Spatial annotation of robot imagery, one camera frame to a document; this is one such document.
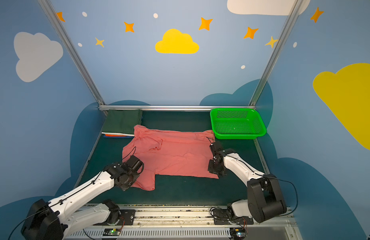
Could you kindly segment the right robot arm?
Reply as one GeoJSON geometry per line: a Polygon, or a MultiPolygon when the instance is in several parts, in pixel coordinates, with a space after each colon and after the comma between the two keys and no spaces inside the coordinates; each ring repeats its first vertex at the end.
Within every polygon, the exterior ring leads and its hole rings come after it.
{"type": "Polygon", "coordinates": [[[226,170],[230,170],[247,187],[247,199],[227,205],[230,221],[248,217],[262,223],[287,212],[279,180],[274,175],[255,169],[233,149],[223,149],[220,142],[211,143],[210,150],[213,158],[209,161],[208,171],[221,178],[226,175],[226,170]]]}

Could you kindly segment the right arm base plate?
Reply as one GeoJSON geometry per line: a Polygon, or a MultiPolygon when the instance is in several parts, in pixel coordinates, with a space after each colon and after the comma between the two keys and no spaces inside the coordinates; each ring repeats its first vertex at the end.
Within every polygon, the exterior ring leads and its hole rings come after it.
{"type": "Polygon", "coordinates": [[[250,217],[236,217],[230,214],[227,209],[211,208],[209,210],[215,225],[253,225],[254,220],[250,217]]]}

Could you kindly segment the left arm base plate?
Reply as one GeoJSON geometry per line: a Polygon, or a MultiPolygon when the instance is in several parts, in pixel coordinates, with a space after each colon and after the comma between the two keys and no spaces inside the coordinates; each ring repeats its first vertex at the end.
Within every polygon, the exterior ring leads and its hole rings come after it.
{"type": "Polygon", "coordinates": [[[132,226],[134,224],[136,210],[119,210],[116,215],[116,226],[132,226]]]}

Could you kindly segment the pink red t-shirt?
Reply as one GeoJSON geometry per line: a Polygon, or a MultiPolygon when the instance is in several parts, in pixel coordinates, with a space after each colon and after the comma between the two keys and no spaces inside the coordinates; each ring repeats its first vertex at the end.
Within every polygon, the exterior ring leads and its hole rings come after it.
{"type": "Polygon", "coordinates": [[[145,191],[156,188],[156,175],[217,179],[208,171],[213,158],[210,144],[214,132],[178,132],[134,127],[135,137],[123,148],[123,158],[133,153],[144,163],[144,170],[132,185],[145,191]]]}

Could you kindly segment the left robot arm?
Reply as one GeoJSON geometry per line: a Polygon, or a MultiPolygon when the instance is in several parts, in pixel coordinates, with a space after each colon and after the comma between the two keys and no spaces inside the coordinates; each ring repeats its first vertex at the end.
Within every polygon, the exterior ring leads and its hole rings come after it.
{"type": "Polygon", "coordinates": [[[131,156],[125,163],[106,166],[98,175],[58,198],[35,202],[24,220],[22,236],[27,240],[63,240],[95,224],[124,224],[120,208],[111,200],[84,211],[80,208],[114,187],[128,190],[143,170],[144,163],[131,156]]]}

